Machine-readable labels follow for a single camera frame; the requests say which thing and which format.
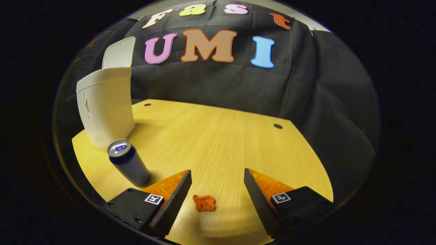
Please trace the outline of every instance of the wood grain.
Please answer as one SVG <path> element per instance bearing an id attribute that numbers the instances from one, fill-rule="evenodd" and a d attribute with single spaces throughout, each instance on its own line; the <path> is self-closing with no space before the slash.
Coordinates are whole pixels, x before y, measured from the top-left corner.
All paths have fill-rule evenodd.
<path id="1" fill-rule="evenodd" d="M 289 120 L 155 99 L 132 107 L 136 126 L 128 140 L 151 172 L 150 184 L 192 170 L 192 186 L 166 237 L 169 240 L 227 245 L 272 241 L 243 183 L 246 167 L 293 188 L 309 186 L 333 201 L 323 165 Z M 72 141 L 85 176 L 106 201 L 129 187 L 141 189 L 117 171 L 105 148 L 91 144 L 86 131 Z M 216 210 L 196 212 L 195 194 L 213 196 Z"/>

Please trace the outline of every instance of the drink can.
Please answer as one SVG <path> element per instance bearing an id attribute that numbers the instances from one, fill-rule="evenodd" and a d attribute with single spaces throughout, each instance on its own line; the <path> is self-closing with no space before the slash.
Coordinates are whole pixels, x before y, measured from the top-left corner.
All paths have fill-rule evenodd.
<path id="1" fill-rule="evenodd" d="M 150 172 L 145 167 L 135 147 L 126 139 L 116 140 L 107 149 L 109 160 L 132 184 L 144 187 L 150 180 Z"/>

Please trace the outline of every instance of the pink letter u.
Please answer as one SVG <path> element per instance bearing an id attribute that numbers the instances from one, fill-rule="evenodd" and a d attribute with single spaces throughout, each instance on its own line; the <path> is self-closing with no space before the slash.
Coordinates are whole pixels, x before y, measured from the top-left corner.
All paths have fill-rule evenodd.
<path id="1" fill-rule="evenodd" d="M 170 33 L 163 37 L 165 44 L 163 45 L 162 54 L 155 56 L 154 47 L 156 45 L 158 37 L 151 38 L 145 42 L 145 62 L 150 65 L 155 65 L 164 62 L 168 56 L 170 56 L 171 46 L 173 44 L 173 39 L 177 36 L 177 33 Z"/>

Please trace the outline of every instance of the white wall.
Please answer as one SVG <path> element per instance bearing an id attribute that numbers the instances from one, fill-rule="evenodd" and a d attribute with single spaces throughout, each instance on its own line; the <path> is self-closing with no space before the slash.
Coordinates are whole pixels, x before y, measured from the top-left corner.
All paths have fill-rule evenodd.
<path id="1" fill-rule="evenodd" d="M 238 0 L 238 1 L 257 4 L 257 5 L 264 6 L 264 7 L 270 8 L 270 9 L 274 9 L 278 12 L 286 14 L 289 17 L 295 17 L 298 21 L 306 24 L 310 30 L 316 29 L 317 31 L 329 31 L 329 32 L 331 32 L 330 30 L 328 30 L 324 26 L 320 25 L 316 21 L 310 19 L 309 17 L 297 12 L 296 10 L 294 10 L 288 6 L 282 5 L 278 2 L 274 2 L 271 0 Z M 159 3 L 152 5 L 152 6 L 144 7 L 143 9 L 138 10 L 137 12 L 129 15 L 129 18 L 141 19 L 146 15 L 154 14 L 154 13 L 157 13 L 159 11 L 164 11 L 168 7 L 171 7 L 174 5 L 179 5 L 182 3 L 189 3 L 189 2 L 195 2 L 195 0 L 165 0 L 165 1 L 161 1 Z"/>

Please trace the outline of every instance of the yellow tabletop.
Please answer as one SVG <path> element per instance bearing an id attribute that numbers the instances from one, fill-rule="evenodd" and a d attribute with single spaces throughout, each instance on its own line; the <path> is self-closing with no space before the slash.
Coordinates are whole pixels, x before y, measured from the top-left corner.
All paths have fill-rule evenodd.
<path id="1" fill-rule="evenodd" d="M 168 240 L 186 245 L 271 242 L 245 188 L 244 168 L 293 188 L 308 186 L 333 201 L 323 165 L 289 120 L 156 99 L 132 108 L 136 126 L 128 140 L 151 172 L 150 184 L 192 171 L 191 188 Z M 91 144 L 86 131 L 72 141 L 85 176 L 103 199 L 109 201 L 127 188 L 141 190 L 112 165 L 106 148 Z M 196 212 L 194 194 L 213 196 L 216 210 Z"/>

